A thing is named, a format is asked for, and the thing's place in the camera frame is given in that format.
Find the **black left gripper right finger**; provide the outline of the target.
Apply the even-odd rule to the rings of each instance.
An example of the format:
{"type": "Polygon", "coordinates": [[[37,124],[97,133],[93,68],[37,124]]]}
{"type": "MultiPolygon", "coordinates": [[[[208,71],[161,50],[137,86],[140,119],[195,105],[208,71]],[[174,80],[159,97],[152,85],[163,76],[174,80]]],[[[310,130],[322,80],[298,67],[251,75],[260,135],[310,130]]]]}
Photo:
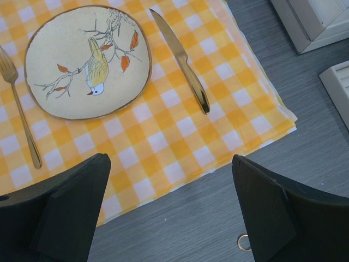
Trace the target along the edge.
{"type": "Polygon", "coordinates": [[[348,261],[348,198],[237,154],[232,174],[255,261],[348,261]]]}

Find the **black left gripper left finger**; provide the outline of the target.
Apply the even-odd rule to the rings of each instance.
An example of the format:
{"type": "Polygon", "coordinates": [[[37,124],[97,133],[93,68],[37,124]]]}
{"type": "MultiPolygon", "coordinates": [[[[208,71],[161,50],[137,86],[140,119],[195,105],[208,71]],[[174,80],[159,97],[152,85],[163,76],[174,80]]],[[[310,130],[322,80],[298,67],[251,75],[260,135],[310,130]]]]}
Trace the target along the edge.
{"type": "Polygon", "coordinates": [[[87,261],[110,170],[97,153],[1,195],[1,261],[87,261]]]}

